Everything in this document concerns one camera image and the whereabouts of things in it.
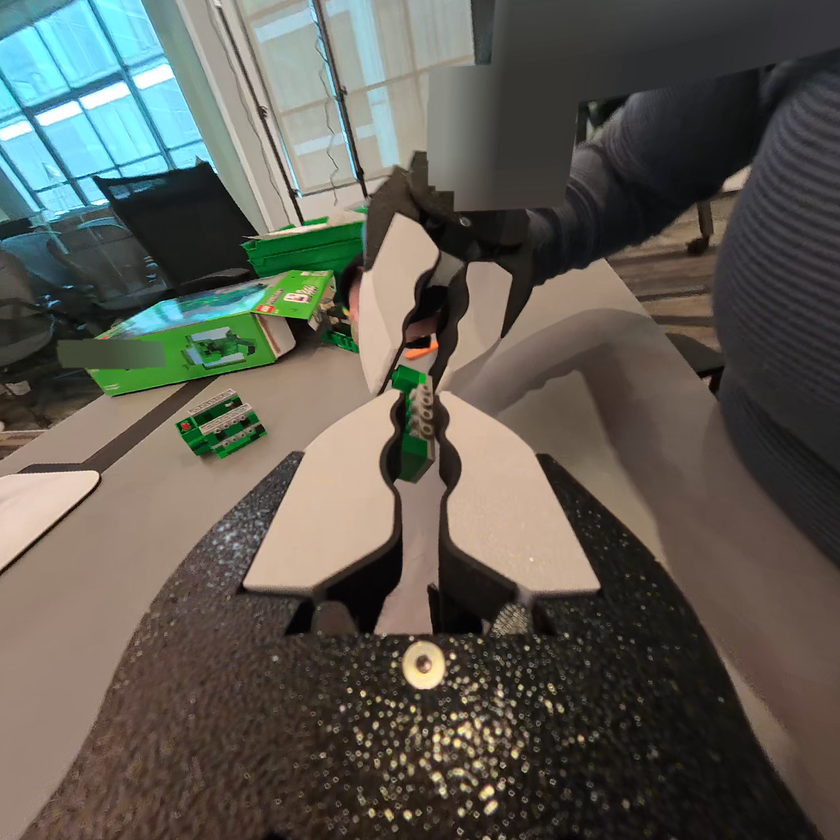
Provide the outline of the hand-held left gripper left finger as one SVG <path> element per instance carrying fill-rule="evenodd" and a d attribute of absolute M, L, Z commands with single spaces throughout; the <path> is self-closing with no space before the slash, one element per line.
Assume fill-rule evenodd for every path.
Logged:
<path fill-rule="evenodd" d="M 310 442 L 245 575 L 247 592 L 316 600 L 395 544 L 399 500 L 386 456 L 403 406 L 402 393 L 386 391 Z"/>

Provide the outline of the green grey brick build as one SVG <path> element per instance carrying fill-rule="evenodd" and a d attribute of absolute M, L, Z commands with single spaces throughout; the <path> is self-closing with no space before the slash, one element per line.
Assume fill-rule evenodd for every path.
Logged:
<path fill-rule="evenodd" d="M 202 458 L 225 459 L 267 434 L 254 407 L 230 388 L 195 404 L 175 428 L 191 452 Z"/>

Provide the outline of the black light stand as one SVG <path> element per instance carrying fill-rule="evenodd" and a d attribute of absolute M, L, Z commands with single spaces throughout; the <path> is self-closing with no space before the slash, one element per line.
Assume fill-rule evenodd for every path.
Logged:
<path fill-rule="evenodd" d="M 355 136 L 352 129 L 349 111 L 347 109 L 347 90 L 342 84 L 337 62 L 335 60 L 332 41 L 329 33 L 329 25 L 327 15 L 325 14 L 325 6 L 322 1 L 312 1 L 314 15 L 316 18 L 316 26 L 318 35 L 322 44 L 324 54 L 324 61 L 327 65 L 330 78 L 330 86 L 332 90 L 332 98 L 335 101 L 335 106 L 339 114 L 341 123 L 341 130 L 343 133 L 344 144 L 349 153 L 350 167 L 354 180 L 360 187 L 363 199 L 367 202 L 370 198 L 368 185 L 364 176 L 364 169 L 361 164 L 361 159 L 358 153 Z"/>

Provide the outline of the green plastic tray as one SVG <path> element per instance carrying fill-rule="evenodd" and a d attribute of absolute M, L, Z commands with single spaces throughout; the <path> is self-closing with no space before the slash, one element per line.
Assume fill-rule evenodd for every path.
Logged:
<path fill-rule="evenodd" d="M 365 220 L 364 214 L 354 212 L 322 217 L 302 226 L 247 238 L 242 247 L 249 259 L 257 261 L 302 250 L 360 243 Z"/>

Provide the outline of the green cardboard tray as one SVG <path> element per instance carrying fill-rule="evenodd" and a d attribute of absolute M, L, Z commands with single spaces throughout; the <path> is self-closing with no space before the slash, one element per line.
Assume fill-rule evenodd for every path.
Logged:
<path fill-rule="evenodd" d="M 282 275 L 290 270 L 330 270 L 335 275 L 339 275 L 357 257 L 362 257 L 362 253 L 359 252 L 351 256 L 349 253 L 336 253 L 333 255 L 306 255 L 300 252 L 263 258 L 254 257 L 249 258 L 248 261 L 253 267 L 257 277 L 268 278 Z"/>

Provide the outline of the loose green brick cluster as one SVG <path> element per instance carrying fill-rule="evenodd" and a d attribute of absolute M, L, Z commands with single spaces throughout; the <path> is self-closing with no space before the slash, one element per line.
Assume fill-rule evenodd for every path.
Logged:
<path fill-rule="evenodd" d="M 332 306 L 330 309 L 324 311 L 322 321 L 323 342 L 354 354 L 359 353 L 359 347 L 355 340 L 354 326 L 347 310 L 342 307 Z"/>

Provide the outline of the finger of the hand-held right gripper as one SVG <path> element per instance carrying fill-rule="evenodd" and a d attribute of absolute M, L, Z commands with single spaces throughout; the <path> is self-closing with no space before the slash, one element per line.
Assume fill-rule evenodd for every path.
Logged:
<path fill-rule="evenodd" d="M 454 275 L 454 257 L 441 253 L 422 225 L 396 213 L 360 284 L 360 362 L 373 396 L 384 391 L 403 354 L 424 289 L 446 287 Z"/>
<path fill-rule="evenodd" d="M 495 263 L 474 261 L 448 286 L 437 330 L 436 392 L 457 391 L 495 352 L 502 337 L 512 276 Z"/>

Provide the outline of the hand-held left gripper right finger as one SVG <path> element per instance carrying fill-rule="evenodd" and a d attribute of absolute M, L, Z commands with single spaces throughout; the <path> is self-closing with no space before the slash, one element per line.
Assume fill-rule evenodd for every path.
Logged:
<path fill-rule="evenodd" d="M 601 584 L 532 450 L 509 427 L 451 392 L 443 444 L 458 458 L 446 501 L 455 550 L 514 596 L 594 594 Z"/>

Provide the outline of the clear booklet stand white base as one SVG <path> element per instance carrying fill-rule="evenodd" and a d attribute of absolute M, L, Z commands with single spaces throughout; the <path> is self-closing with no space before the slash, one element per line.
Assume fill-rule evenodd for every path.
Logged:
<path fill-rule="evenodd" d="M 1 572 L 98 488 L 84 465 L 31 465 L 1 478 Z"/>

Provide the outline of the green toy brick box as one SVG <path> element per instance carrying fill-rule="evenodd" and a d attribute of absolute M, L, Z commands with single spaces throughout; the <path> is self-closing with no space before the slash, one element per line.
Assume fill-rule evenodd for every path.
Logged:
<path fill-rule="evenodd" d="M 296 347 L 292 327 L 318 328 L 334 289 L 331 270 L 290 270 L 158 302 L 97 336 L 110 366 L 87 372 L 123 395 L 273 364 Z"/>

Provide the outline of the green and grey brick assembly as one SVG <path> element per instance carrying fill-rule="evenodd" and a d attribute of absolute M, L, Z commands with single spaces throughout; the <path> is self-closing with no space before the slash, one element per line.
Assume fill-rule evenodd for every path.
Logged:
<path fill-rule="evenodd" d="M 406 417 L 402 435 L 400 480 L 416 484 L 434 463 L 436 437 L 434 389 L 418 384 L 406 395 Z"/>

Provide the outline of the grey office chair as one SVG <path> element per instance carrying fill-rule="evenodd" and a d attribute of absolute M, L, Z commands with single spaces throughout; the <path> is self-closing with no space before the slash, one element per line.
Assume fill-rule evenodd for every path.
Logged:
<path fill-rule="evenodd" d="M 21 365 L 54 342 L 56 319 L 39 306 L 29 273 L 15 256 L 1 252 L 1 367 Z"/>
<path fill-rule="evenodd" d="M 65 217 L 50 227 L 48 251 L 99 309 L 127 318 L 170 288 L 145 247 L 110 213 Z"/>

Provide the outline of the window with white blind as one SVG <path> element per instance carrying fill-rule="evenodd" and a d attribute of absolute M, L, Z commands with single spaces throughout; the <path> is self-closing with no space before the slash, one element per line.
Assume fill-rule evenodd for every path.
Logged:
<path fill-rule="evenodd" d="M 312 2 L 238 2 L 291 182 L 304 196 L 357 183 Z M 329 33 L 366 183 L 406 164 L 427 131 L 429 73 L 474 58 L 466 1 L 327 1 Z"/>

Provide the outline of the black mesh office chair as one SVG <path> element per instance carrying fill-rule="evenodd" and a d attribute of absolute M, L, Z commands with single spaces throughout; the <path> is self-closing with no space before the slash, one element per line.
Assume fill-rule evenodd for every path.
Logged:
<path fill-rule="evenodd" d="M 244 249 L 256 229 L 209 163 L 92 179 L 163 272 L 172 298 L 257 278 Z"/>

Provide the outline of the large glass window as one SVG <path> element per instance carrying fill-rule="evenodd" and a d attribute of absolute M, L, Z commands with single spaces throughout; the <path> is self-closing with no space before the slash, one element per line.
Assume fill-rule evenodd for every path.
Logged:
<path fill-rule="evenodd" d="M 142 2 L 1 13 L 3 221 L 104 205 L 98 177 L 214 165 Z"/>

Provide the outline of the grey desk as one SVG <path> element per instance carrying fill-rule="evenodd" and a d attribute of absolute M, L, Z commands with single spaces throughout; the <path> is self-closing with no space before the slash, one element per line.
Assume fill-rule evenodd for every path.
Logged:
<path fill-rule="evenodd" d="M 2 838 L 19 838 L 91 728 L 165 580 L 294 449 L 367 400 L 349 353 L 101 397 L 2 461 L 85 463 L 101 484 L 2 573 Z M 175 423 L 234 389 L 266 436 L 197 457 Z M 470 388 L 657 556 L 723 655 L 782 778 L 838 838 L 838 568 L 735 455 L 720 407 L 605 263 L 537 289 Z"/>

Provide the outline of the person's right hand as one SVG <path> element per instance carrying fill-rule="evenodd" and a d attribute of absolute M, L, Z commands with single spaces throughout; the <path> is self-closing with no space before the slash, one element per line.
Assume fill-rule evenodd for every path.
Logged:
<path fill-rule="evenodd" d="M 340 279 L 343 309 L 350 322 L 351 338 L 356 343 L 358 342 L 359 303 L 363 274 L 363 263 L 355 260 L 346 267 Z"/>

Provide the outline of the chair wheel base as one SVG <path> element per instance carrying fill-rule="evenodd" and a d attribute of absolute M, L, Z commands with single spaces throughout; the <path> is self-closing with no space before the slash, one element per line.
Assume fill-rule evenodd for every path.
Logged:
<path fill-rule="evenodd" d="M 715 232 L 712 202 L 713 198 L 698 202 L 696 205 L 699 235 L 686 244 L 688 256 L 701 256 L 711 246 L 711 238 Z"/>

